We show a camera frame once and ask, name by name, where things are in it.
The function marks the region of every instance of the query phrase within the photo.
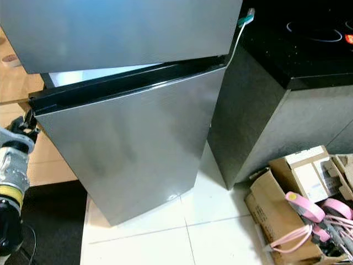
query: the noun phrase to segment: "white tile floor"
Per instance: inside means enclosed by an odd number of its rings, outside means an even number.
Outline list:
[[[225,188],[206,144],[195,187],[152,211],[111,227],[88,198],[81,265],[265,264],[244,203],[248,189]]]

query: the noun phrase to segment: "red indicator light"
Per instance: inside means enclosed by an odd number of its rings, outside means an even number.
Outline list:
[[[353,35],[345,35],[345,39],[349,44],[353,44]]]

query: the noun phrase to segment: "black countertop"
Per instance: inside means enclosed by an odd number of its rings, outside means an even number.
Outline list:
[[[315,7],[315,12],[311,12],[305,1],[299,0],[296,3],[302,6],[297,9],[290,9],[291,1],[282,1],[288,5],[286,9],[278,1],[263,2],[244,2],[243,14],[248,7],[255,6],[255,19],[245,27],[240,43],[283,88],[353,84],[353,45],[344,40],[344,33],[351,33],[344,25],[349,19],[347,15],[341,12],[343,15],[337,18],[329,7],[322,10]],[[287,30],[291,21],[300,22],[304,28],[317,27],[315,21],[325,21],[320,27],[338,29],[343,39],[336,43],[321,43],[303,38]]]
[[[31,187],[25,194],[22,219],[33,227],[37,250],[33,264],[80,264],[87,193],[79,181]],[[24,251],[6,265],[28,264],[33,236],[24,227]]]

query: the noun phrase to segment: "refrigerator door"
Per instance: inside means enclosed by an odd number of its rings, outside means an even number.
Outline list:
[[[241,0],[0,0],[28,73],[187,60],[229,52]]]
[[[80,105],[75,94],[72,103],[61,100],[72,89],[52,88],[43,91],[43,102],[52,107],[43,107],[36,95],[31,104],[96,205],[116,225],[194,186],[224,71],[218,66]],[[122,86],[114,82],[99,84]],[[70,102],[69,94],[65,98]]]

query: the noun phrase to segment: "wooden floor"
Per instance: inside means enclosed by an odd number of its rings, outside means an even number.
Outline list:
[[[0,126],[6,127],[20,115],[24,115],[24,112],[19,105],[0,105]],[[39,134],[30,155],[27,175],[31,186],[76,180],[72,170],[44,133]]]

